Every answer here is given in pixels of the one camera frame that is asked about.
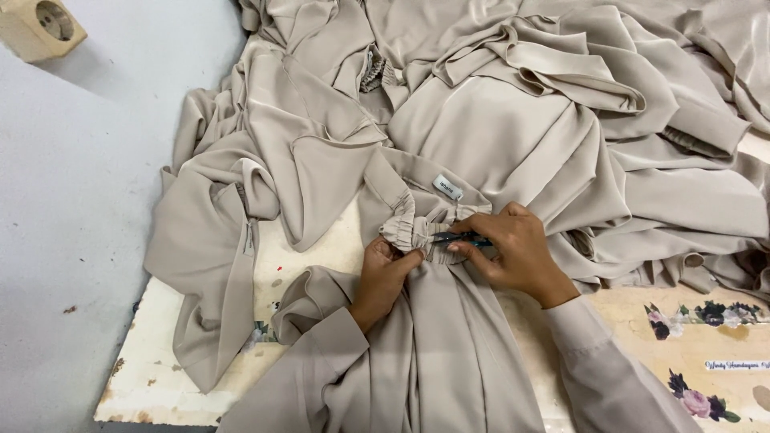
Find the hand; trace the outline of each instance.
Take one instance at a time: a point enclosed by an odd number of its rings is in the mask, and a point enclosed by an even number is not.
[[[465,256],[491,284],[522,291],[543,308],[580,296],[551,257],[542,221],[519,203],[510,202],[498,215],[475,213],[450,231],[475,231],[497,248],[497,256],[488,260],[468,242],[453,242],[447,247]]]
[[[407,274],[420,266],[424,259],[422,250],[403,255],[382,236],[369,244],[363,251],[361,282],[356,298],[347,308],[361,332],[369,332],[372,325],[390,313]]]

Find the thread snips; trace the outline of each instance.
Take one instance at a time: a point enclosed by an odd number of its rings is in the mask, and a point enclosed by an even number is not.
[[[463,232],[463,233],[450,233],[450,232],[436,232],[433,233],[433,243],[440,245],[449,245],[450,243],[462,240],[468,242],[474,247],[491,247],[492,243],[486,238],[476,232]]]

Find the shirt cuff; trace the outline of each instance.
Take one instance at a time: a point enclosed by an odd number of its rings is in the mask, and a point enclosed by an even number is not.
[[[585,296],[543,310],[554,341],[562,354],[598,346],[612,338],[612,332]]]
[[[369,341],[345,307],[316,324],[310,335],[337,375],[347,371],[369,348]]]

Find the long sleeve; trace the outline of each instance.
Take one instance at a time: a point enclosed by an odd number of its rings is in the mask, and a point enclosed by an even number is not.
[[[218,433],[315,433],[326,424],[323,388],[369,343],[340,308],[306,332],[222,418]]]
[[[671,392],[620,349],[588,300],[544,312],[580,433],[702,432]]]

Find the table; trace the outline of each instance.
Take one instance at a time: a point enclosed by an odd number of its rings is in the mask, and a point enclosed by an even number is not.
[[[770,162],[770,140],[748,134],[739,146]],[[292,250],[278,220],[259,223],[259,254],[254,270],[255,321],[268,324],[274,302],[311,264],[358,273],[363,255],[359,215],[355,200],[329,231],[304,253]],[[556,347],[550,339],[539,306],[523,294],[497,293],[531,376],[546,430],[574,432],[568,399],[558,378]],[[637,356],[664,383],[670,372],[682,374],[691,389],[725,399],[727,411],[741,418],[731,423],[698,419],[706,432],[750,433],[770,431],[770,368],[739,369],[741,363],[770,362],[770,324],[684,324],[681,336],[671,324],[671,335],[659,341],[645,307],[655,305],[667,316],[681,306],[694,310],[712,300],[715,304],[741,302],[759,305],[761,321],[770,321],[767,306],[747,294],[715,289],[702,295],[685,286],[660,289],[618,287],[589,297],[609,323],[623,347]],[[147,284],[126,341],[96,409],[96,421],[131,421],[171,425],[217,425],[219,418],[286,350],[277,343],[255,343],[235,358],[219,384],[201,394],[176,363],[171,344],[182,295],[156,278]]]

